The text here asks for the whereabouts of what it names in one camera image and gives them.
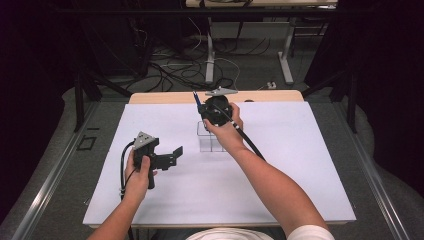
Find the black device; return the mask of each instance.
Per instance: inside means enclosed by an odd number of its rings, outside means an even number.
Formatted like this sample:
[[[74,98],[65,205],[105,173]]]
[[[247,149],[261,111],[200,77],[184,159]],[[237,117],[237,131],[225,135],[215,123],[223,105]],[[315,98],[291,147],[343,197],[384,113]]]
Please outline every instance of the black device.
[[[177,165],[177,158],[183,155],[183,147],[179,147],[171,154],[156,155],[155,147],[159,145],[159,138],[150,136],[147,133],[140,132],[134,140],[134,167],[140,169],[143,156],[150,157],[149,168],[149,186],[148,189],[155,187],[153,178],[153,170],[168,170],[172,166]]]
[[[227,116],[233,115],[233,108],[224,95],[208,98],[204,104],[197,107],[197,111],[202,119],[208,119],[210,123],[216,126],[226,124],[229,121]]]

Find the desk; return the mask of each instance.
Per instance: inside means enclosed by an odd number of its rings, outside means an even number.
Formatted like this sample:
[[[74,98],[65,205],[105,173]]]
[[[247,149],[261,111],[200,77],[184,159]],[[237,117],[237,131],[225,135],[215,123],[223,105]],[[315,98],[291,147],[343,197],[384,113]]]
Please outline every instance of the desk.
[[[202,101],[207,98],[200,92],[199,97]],[[299,92],[246,91],[228,98],[240,106],[245,132],[267,161],[299,183],[327,222],[356,219],[309,104]],[[144,131],[160,138],[157,154],[181,145],[184,154],[177,166],[155,176],[156,187],[148,191],[133,227],[278,225],[228,153],[199,151],[199,120],[191,92],[134,94],[125,107],[83,223],[97,227],[119,204],[122,149]]]
[[[199,8],[200,0],[187,0],[186,6]],[[244,2],[239,3],[219,3],[205,0],[205,7],[242,7]],[[249,7],[305,7],[305,6],[328,6],[337,4],[337,0],[253,0]],[[243,31],[239,38],[277,38],[284,39],[282,42],[283,51],[278,52],[281,69],[286,84],[293,84],[290,67],[287,62],[287,55],[290,49],[294,34],[295,18],[290,22],[245,22]],[[208,33],[208,60],[206,66],[206,83],[213,82],[213,69],[215,52],[213,51],[213,38],[236,38],[239,24],[237,22],[212,22],[209,18],[210,33]]]

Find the white sleeve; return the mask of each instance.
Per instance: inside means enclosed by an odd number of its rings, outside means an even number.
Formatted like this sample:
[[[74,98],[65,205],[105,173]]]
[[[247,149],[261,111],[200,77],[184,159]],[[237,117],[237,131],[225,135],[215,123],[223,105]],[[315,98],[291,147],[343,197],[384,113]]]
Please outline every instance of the white sleeve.
[[[290,233],[287,240],[334,240],[333,235],[322,227],[305,225],[296,228]]]

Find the person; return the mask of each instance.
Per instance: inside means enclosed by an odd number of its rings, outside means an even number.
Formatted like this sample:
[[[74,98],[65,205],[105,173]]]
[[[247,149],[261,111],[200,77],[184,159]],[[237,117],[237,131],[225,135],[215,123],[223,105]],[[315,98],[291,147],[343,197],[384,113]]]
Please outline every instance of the person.
[[[233,107],[232,118],[234,122],[243,129],[240,108],[234,103],[230,104]],[[217,127],[212,125],[207,119],[204,119],[204,122],[207,129],[216,135],[222,147],[234,158],[241,170],[246,174],[255,192],[268,211],[278,221],[288,240],[334,239],[324,219],[302,188],[289,176],[263,161],[263,159],[248,149],[232,123],[228,122],[221,127]],[[125,169],[127,177],[134,170],[132,164],[133,156],[134,154],[131,151]],[[140,171],[135,171],[128,179],[122,202],[105,222],[93,232],[89,239],[125,238],[135,212],[146,196],[149,166],[150,159],[144,156]],[[237,228],[198,231],[187,239],[232,239],[232,236],[243,236],[245,237],[243,239],[252,240],[272,239],[258,231]]]

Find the white paper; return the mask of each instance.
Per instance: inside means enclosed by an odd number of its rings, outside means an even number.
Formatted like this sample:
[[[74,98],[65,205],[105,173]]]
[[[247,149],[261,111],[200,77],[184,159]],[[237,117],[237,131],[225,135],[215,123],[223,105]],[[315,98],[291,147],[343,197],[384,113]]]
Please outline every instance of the white paper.
[[[326,221],[356,220],[307,102],[237,104],[245,133],[267,162],[293,178]],[[158,171],[134,225],[275,224],[228,153],[200,152],[199,120],[195,104],[126,105],[83,223],[101,224],[119,204],[122,150],[143,131],[159,138],[156,154],[180,146],[184,153],[177,166]]]

